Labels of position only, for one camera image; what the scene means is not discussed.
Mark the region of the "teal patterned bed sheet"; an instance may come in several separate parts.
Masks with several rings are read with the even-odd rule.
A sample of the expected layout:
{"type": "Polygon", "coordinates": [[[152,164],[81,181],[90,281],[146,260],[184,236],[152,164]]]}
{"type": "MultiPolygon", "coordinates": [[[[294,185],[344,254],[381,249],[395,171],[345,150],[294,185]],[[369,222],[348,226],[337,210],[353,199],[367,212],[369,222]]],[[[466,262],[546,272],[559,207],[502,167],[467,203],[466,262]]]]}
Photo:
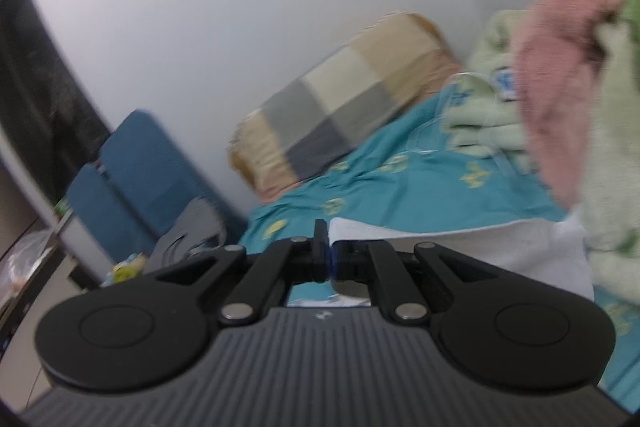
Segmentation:
{"type": "MultiPolygon", "coordinates": [[[[276,239],[311,235],[318,219],[433,234],[566,217],[536,176],[520,174],[508,183],[491,159],[447,152],[434,124],[437,112],[438,100],[430,98],[372,134],[322,176],[256,208],[241,245],[258,254],[276,239]]],[[[637,410],[639,310],[593,290],[593,300],[608,312],[617,335],[602,387],[626,409],[637,410]]]]}

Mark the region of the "white desk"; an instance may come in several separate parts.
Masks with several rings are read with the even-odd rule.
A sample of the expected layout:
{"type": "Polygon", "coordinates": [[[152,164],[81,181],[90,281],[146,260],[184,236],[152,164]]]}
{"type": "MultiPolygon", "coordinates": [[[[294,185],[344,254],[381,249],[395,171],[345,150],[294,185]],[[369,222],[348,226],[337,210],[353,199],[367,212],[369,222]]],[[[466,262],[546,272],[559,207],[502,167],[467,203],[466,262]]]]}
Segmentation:
{"type": "Polygon", "coordinates": [[[58,221],[53,208],[29,179],[26,168],[17,157],[4,130],[1,130],[1,167],[4,176],[8,179],[6,183],[12,187],[11,194],[14,195],[12,204],[6,202],[7,197],[2,199],[2,215],[9,218],[26,213],[28,221],[24,230],[17,235],[16,239],[13,239],[8,251],[29,233],[40,229],[47,229],[50,232],[49,243],[43,248],[43,254],[35,269],[29,277],[17,283],[17,293],[1,307],[1,342],[4,346],[15,335],[28,310],[64,260],[73,262],[68,278],[78,288],[87,289],[96,283],[96,280],[62,242],[61,233],[55,232],[55,225],[65,225],[65,221],[58,221]]]}

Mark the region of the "grey cloth on chair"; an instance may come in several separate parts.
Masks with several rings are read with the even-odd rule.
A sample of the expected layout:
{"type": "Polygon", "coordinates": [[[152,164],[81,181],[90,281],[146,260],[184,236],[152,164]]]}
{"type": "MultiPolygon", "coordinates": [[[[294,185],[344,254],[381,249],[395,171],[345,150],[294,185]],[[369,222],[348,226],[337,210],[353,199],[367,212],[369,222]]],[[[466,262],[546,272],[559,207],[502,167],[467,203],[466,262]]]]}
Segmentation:
{"type": "Polygon", "coordinates": [[[170,267],[194,256],[202,248],[224,246],[227,230],[217,210],[204,198],[194,198],[174,226],[157,241],[146,271],[170,267]]]}

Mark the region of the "white t-shirt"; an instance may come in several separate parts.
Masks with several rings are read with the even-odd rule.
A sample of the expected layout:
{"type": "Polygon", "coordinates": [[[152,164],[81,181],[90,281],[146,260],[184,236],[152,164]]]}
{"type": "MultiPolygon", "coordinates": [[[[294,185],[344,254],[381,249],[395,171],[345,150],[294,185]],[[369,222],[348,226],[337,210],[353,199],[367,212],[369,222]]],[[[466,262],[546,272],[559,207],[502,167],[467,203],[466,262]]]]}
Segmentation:
{"type": "Polygon", "coordinates": [[[424,242],[438,244],[593,300],[585,235],[574,212],[558,222],[536,218],[433,234],[397,231],[344,218],[335,218],[329,224],[331,244],[383,239],[398,251],[412,251],[424,242]]]}

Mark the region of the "blue covered chair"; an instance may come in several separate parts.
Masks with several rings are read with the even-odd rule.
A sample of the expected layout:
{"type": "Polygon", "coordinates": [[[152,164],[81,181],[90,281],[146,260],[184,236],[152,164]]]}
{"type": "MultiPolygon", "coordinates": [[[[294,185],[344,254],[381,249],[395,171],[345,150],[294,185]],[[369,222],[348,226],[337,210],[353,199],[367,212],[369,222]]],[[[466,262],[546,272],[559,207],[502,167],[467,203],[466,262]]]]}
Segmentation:
{"type": "Polygon", "coordinates": [[[204,198],[227,230],[226,244],[247,227],[148,112],[137,109],[82,168],[66,191],[73,216],[101,248],[110,265],[132,254],[150,257],[186,205],[204,198]]]}

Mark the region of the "green fleece blanket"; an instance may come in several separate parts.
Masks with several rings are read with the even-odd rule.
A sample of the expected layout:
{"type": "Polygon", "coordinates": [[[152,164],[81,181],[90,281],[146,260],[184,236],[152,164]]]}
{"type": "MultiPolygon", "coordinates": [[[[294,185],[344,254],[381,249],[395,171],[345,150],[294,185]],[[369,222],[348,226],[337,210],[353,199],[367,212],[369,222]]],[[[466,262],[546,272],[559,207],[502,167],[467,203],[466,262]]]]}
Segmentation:
{"type": "MultiPolygon", "coordinates": [[[[448,150],[491,159],[508,183],[520,174],[539,173],[528,151],[518,99],[501,101],[496,88],[511,75],[511,39],[524,16],[506,10],[491,17],[442,122],[448,150]]],[[[638,303],[639,97],[631,84],[630,28],[605,22],[597,26],[596,37],[605,59],[591,98],[578,199],[566,217],[576,213],[585,229],[593,289],[600,286],[638,303]]]]}

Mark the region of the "plush toy on chair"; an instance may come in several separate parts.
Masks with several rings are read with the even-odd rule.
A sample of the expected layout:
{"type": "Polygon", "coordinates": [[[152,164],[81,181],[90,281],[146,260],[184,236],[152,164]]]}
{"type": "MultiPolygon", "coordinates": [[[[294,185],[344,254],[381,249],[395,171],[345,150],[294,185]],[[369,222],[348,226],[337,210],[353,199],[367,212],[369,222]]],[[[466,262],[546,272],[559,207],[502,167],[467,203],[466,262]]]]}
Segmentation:
{"type": "Polygon", "coordinates": [[[106,277],[101,284],[102,287],[111,286],[126,282],[136,277],[140,277],[143,273],[148,257],[145,254],[132,254],[122,262],[117,263],[106,274],[106,277]]]}

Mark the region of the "silver plastic bag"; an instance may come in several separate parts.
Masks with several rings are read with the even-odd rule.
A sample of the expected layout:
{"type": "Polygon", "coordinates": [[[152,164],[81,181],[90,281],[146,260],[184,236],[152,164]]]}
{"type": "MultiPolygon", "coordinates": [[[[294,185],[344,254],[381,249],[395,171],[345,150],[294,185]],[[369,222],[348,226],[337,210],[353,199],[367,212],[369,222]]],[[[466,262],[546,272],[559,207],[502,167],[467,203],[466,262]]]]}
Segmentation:
{"type": "Polygon", "coordinates": [[[0,301],[4,306],[17,296],[50,253],[52,232],[41,230],[19,239],[1,259],[0,301]]]}

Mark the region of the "plaid pillow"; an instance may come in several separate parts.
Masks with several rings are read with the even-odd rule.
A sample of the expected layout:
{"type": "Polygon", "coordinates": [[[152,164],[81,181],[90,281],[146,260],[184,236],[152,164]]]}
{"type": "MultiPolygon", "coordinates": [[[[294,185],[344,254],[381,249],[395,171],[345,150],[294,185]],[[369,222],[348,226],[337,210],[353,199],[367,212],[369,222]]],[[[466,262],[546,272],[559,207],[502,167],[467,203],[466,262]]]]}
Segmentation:
{"type": "Polygon", "coordinates": [[[461,66],[433,23],[383,17],[271,95],[237,126],[230,166],[262,202],[320,176],[461,66]]]}

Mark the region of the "dark window grille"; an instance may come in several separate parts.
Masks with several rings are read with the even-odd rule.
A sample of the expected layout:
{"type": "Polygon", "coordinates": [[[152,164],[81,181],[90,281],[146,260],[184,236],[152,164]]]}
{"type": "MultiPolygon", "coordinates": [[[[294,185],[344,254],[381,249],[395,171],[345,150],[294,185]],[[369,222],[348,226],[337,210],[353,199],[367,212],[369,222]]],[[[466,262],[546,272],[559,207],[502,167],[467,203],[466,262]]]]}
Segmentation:
{"type": "Polygon", "coordinates": [[[53,205],[110,136],[32,0],[1,0],[1,126],[53,205]]]}

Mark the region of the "pink fleece blanket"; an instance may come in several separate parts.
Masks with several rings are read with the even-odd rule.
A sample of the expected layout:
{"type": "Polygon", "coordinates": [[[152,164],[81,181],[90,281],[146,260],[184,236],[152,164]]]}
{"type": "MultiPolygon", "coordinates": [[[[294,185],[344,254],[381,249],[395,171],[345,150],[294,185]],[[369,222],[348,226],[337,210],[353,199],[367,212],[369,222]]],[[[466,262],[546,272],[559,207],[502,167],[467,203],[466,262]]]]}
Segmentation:
{"type": "Polygon", "coordinates": [[[538,0],[514,32],[512,69],[528,151],[565,208],[576,204],[603,64],[594,30],[626,0],[538,0]]]}

